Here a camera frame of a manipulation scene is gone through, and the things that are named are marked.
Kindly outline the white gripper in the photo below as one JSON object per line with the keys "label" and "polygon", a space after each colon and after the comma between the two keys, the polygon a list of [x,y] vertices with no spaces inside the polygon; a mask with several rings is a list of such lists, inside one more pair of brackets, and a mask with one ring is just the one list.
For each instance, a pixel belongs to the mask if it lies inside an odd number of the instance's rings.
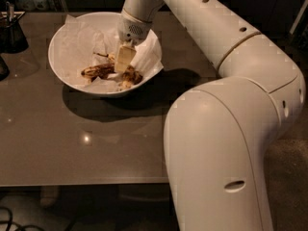
{"label": "white gripper", "polygon": [[124,72],[134,59],[135,46],[143,43],[151,29],[151,22],[141,21],[125,10],[122,10],[117,24],[117,32],[122,43],[115,54],[115,71]]}

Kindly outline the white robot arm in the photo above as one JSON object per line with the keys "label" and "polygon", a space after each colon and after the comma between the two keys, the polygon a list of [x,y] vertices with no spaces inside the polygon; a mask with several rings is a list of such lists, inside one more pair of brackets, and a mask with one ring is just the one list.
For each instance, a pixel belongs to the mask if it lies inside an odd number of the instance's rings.
{"label": "white robot arm", "polygon": [[218,0],[125,0],[120,39],[143,42],[162,6],[218,74],[184,92],[166,117],[165,159],[180,231],[273,231],[264,155],[302,111],[303,74]]}

